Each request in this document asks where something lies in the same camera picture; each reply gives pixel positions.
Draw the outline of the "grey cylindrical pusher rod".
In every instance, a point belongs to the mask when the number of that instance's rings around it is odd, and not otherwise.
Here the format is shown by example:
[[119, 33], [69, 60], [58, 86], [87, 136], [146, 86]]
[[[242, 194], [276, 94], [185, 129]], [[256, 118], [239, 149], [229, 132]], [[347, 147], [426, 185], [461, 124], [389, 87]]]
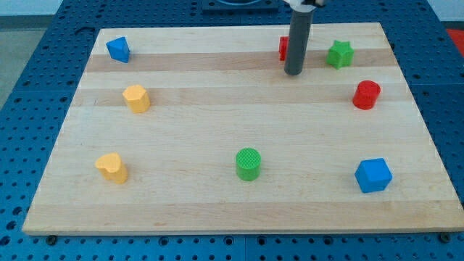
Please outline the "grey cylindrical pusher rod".
[[313, 15], [313, 10], [310, 12], [292, 12], [284, 65], [284, 71], [287, 75], [296, 76], [302, 72]]

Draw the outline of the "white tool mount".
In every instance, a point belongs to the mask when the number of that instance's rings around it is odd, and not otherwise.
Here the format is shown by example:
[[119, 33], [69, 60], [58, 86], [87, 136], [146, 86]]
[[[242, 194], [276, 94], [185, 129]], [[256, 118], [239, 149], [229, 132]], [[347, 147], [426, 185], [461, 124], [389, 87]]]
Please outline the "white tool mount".
[[311, 12], [324, 7], [326, 0], [284, 0], [296, 12]]

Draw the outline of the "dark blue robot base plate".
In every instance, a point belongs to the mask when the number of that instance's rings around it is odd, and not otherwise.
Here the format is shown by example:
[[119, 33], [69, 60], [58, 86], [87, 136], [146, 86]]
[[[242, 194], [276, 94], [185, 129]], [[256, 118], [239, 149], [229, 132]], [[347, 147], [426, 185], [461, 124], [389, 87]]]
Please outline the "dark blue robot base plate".
[[201, 0], [203, 12], [278, 10], [280, 0]]

